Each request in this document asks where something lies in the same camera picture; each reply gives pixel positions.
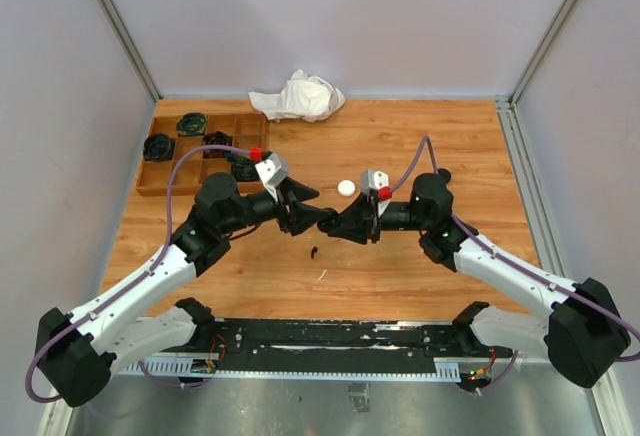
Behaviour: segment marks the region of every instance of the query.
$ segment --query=metal base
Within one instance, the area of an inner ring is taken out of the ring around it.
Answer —
[[[544,363],[514,369],[482,397],[454,383],[213,379],[178,390],[121,376],[74,411],[67,436],[602,435],[593,405]]]

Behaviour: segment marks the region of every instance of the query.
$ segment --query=crumpled paper towel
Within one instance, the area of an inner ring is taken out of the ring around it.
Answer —
[[[280,94],[249,93],[251,104],[271,121],[327,119],[344,104],[344,94],[317,76],[298,70]]]

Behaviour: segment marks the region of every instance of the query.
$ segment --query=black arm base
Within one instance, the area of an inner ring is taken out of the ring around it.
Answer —
[[[607,288],[595,279],[576,284],[576,293],[619,316]],[[557,303],[545,337],[549,360],[569,381],[591,388],[629,347],[627,331],[572,298]]]
[[[38,324],[35,352],[70,324],[58,308],[48,311]],[[38,362],[40,371],[72,408],[93,399],[111,379],[109,367],[115,355],[98,355],[90,341],[91,335],[82,336],[73,330]]]

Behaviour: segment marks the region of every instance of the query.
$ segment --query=red cap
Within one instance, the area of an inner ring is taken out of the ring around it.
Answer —
[[[380,188],[378,191],[378,198],[380,201],[386,201],[387,199],[391,199],[391,188],[389,186],[385,186],[384,188]]]
[[[249,159],[254,163],[262,161],[262,148],[251,148],[251,151],[249,151]]]

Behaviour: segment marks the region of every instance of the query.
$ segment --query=wooden tabletop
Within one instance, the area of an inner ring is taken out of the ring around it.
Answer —
[[[156,114],[246,113],[248,101],[164,100]],[[337,192],[343,179],[367,169],[404,173],[423,135],[441,167],[453,175],[456,214],[507,251],[535,263],[526,218],[492,101],[347,101],[322,122],[271,123],[269,144],[289,162],[290,176],[320,191],[309,203],[342,210],[353,198]],[[414,175],[431,171],[424,154]],[[409,181],[394,199],[406,200]],[[173,200],[174,229],[193,197]],[[103,290],[157,250],[165,235],[164,197],[132,191]],[[312,260],[311,249],[318,253]],[[149,313],[195,297],[223,317],[450,320],[475,300],[522,311],[469,276],[433,264],[412,232],[383,233],[373,245],[331,239],[315,227],[292,238],[276,223],[234,241],[231,251],[196,281],[171,293]]]

